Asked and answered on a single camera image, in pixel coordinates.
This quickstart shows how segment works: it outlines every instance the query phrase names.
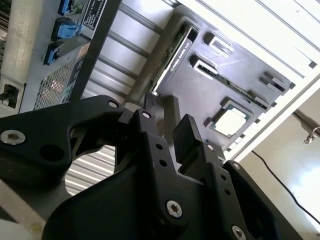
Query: metal panel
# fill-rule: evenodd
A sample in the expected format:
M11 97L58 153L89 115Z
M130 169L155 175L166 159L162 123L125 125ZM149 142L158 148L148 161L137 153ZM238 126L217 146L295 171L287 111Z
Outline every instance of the metal panel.
M105 40L100 54L137 75L147 61L143 56L135 53L110 37L107 37Z
M41 82L55 71L79 60L80 51L89 40L81 35L61 40L59 57L54 63L44 65L48 46L58 15L60 1L14 0L11 5L9 30L1 67L0 93L5 85L17 88L16 107L0 103L0 117L32 111ZM83 14L70 16L81 19Z
M105 146L99 152L75 160L66 177L66 190L75 195L111 176L115 170L115 148Z
M128 41L150 53L159 39L159 35L133 18L118 11L111 30Z
M173 8L162 0L123 0L122 4L164 29Z

